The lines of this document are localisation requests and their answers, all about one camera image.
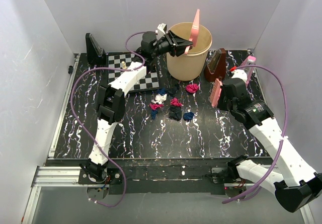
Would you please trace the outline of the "pink plastic dustpan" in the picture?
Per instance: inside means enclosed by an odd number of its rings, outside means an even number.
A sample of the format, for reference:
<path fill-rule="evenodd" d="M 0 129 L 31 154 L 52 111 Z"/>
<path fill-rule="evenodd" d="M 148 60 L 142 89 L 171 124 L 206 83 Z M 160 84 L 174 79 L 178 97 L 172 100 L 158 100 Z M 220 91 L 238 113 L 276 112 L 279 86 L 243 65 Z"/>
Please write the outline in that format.
<path fill-rule="evenodd" d="M 198 40 L 198 35 L 199 35 L 199 28 L 200 28 L 200 10 L 197 9 L 195 18 L 191 27 L 191 33 L 190 33 L 190 38 L 189 40 L 193 43 L 190 46 L 187 46 L 185 49 L 184 54 L 187 55 L 189 50 L 193 47 L 196 46 L 197 40 Z"/>

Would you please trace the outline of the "pink hand brush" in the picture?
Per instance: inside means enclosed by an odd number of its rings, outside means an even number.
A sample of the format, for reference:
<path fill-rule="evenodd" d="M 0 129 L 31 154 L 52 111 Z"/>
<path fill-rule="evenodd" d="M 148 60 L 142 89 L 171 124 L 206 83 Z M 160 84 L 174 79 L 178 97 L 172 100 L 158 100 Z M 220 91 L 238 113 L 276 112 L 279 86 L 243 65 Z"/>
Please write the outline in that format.
<path fill-rule="evenodd" d="M 221 86 L 222 86 L 222 82 L 219 79 L 215 79 L 214 84 L 213 84 L 213 88 L 209 97 L 209 101 L 211 103 L 211 106 L 213 108 L 217 107 L 218 105 L 218 101 L 220 98 L 220 94 L 221 94 Z"/>

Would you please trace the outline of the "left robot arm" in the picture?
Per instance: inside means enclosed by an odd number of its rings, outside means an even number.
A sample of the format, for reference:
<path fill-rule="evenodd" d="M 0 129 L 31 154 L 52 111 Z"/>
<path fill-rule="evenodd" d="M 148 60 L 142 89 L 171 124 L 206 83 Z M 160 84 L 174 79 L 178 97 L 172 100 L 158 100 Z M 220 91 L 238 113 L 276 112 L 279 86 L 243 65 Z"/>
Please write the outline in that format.
<path fill-rule="evenodd" d="M 125 97 L 131 88 L 144 78 L 153 68 L 158 56 L 168 53 L 170 56 L 180 56 L 192 48 L 193 41 L 176 35 L 173 31 L 164 33 L 161 37 L 154 31 L 142 33 L 141 46 L 133 54 L 127 69 L 107 85 L 99 86 L 97 94 L 97 130 L 93 137 L 94 145 L 87 163 L 81 168 L 89 179 L 101 184 L 108 179 L 108 151 L 116 125 L 125 114 Z"/>

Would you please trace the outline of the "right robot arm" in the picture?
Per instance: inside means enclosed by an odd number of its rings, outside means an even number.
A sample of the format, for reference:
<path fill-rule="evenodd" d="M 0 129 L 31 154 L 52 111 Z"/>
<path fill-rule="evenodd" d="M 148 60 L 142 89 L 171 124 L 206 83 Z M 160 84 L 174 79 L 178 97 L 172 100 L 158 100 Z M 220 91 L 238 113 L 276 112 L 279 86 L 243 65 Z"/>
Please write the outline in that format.
<path fill-rule="evenodd" d="M 227 175 L 233 182 L 252 181 L 253 187 L 273 193 L 288 212 L 296 212 L 321 195 L 321 174 L 296 151 L 280 128 L 273 112 L 265 102 L 253 101 L 246 87 L 247 74 L 233 69 L 231 78 L 220 83 L 217 107 L 228 111 L 262 144 L 273 158 L 266 169 L 246 156 L 228 162 Z"/>

